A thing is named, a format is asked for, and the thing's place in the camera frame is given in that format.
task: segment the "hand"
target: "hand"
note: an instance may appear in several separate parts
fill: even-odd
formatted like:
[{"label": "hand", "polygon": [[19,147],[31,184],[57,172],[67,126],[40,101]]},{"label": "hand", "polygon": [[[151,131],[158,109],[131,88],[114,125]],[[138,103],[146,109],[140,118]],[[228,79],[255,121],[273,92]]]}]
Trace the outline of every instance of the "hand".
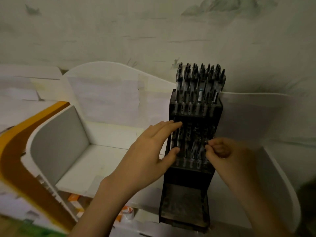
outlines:
[{"label": "hand", "polygon": [[246,146],[232,139],[214,138],[205,149],[207,159],[237,197],[260,186],[255,154]]},{"label": "hand", "polygon": [[161,121],[148,127],[131,145],[120,164],[109,176],[116,183],[123,184],[133,193],[147,187],[159,179],[174,163],[178,147],[170,150],[168,155],[159,159],[159,153],[165,140],[182,125],[182,122]]}]

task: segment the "left hand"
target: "left hand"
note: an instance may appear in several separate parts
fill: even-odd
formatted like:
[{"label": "left hand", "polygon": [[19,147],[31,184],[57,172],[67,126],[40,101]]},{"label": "left hand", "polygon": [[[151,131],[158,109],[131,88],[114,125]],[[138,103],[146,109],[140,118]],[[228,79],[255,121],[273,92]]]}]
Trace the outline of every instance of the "left hand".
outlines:
[{"label": "left hand", "polygon": [[182,122],[161,121],[148,127],[131,145],[115,171],[109,176],[133,193],[159,179],[176,160],[178,147],[159,159],[159,153],[168,136],[182,126]]}]

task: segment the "white label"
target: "white label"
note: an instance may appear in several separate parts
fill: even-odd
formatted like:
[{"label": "white label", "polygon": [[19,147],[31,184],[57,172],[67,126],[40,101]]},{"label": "white label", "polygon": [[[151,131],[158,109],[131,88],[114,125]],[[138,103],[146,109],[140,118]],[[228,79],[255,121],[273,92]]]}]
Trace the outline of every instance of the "white label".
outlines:
[{"label": "white label", "polygon": [[197,101],[202,101],[202,95],[203,95],[203,90],[200,90]]}]

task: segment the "black pen organizer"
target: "black pen organizer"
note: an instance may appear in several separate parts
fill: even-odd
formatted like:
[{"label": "black pen organizer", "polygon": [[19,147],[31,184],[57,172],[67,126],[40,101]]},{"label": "black pen organizer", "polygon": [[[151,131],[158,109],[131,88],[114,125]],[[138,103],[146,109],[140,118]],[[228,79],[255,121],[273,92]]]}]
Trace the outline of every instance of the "black pen organizer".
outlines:
[{"label": "black pen organizer", "polygon": [[223,104],[217,97],[216,103],[208,106],[206,115],[203,108],[197,110],[196,104],[189,113],[188,104],[176,103],[177,99],[183,99],[184,91],[179,90],[178,96],[176,91],[172,91],[169,103],[169,120],[181,121],[183,125],[169,136],[165,155],[172,147],[179,147],[180,152],[164,174],[159,222],[205,233],[210,225],[207,189],[215,168],[206,159],[204,146],[215,135]]}]

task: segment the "pen holder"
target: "pen holder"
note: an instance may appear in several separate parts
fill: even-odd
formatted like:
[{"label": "pen holder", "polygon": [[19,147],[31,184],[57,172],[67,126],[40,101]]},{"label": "pen holder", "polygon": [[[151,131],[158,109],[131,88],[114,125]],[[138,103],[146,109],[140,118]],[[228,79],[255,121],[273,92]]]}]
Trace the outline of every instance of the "pen holder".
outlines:
[{"label": "pen holder", "polygon": [[[207,189],[215,172],[213,165],[199,155],[195,158],[185,158],[187,151],[185,146],[193,148],[195,141],[201,139],[212,139],[219,123],[223,105],[220,99],[212,106],[207,115],[202,111],[195,115],[188,114],[188,107],[181,113],[175,113],[176,90],[172,91],[169,104],[169,120],[182,121],[183,132],[191,129],[190,140],[183,138],[179,142],[180,152],[177,160],[164,174],[163,190],[159,207],[159,222],[167,223],[175,227],[206,232],[210,225],[210,214],[207,197]],[[200,142],[203,150],[204,141]],[[168,137],[165,155],[171,149],[171,136]]]}]

